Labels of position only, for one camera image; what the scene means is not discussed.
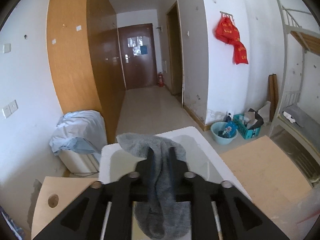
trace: white tub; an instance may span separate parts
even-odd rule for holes
[[[195,127],[166,132],[158,136],[169,138],[184,147],[190,171],[215,183],[229,180],[250,199],[248,193],[231,170]],[[117,181],[123,175],[133,171],[136,163],[141,160],[144,160],[144,158],[132,156],[125,152],[119,144],[107,145],[102,149],[99,180],[103,183]],[[133,220],[132,239],[149,239],[140,231],[135,219]],[[183,239],[189,240],[191,239],[191,235],[189,234],[183,237]]]

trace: fire extinguisher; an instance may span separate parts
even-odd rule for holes
[[[158,86],[159,86],[159,87],[163,87],[163,86],[164,86],[163,73],[162,73],[162,72],[160,72],[160,73],[158,74]]]

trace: door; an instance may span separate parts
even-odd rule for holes
[[[157,85],[152,24],[119,28],[119,39],[127,90]]]
[[[181,102],[183,93],[183,59],[178,3],[167,13],[167,28],[170,53],[171,92]]]

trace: door handle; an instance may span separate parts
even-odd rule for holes
[[[129,63],[129,58],[130,58],[130,57],[128,57],[128,55],[126,54],[126,55],[125,55],[125,62],[126,62],[126,63]]]

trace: teal crate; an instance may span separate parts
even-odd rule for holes
[[[238,126],[238,132],[242,135],[245,140],[251,139],[253,137],[257,137],[260,133],[261,127],[248,130],[244,124],[240,121],[239,116],[243,116],[243,114],[235,114],[233,116],[233,122]]]

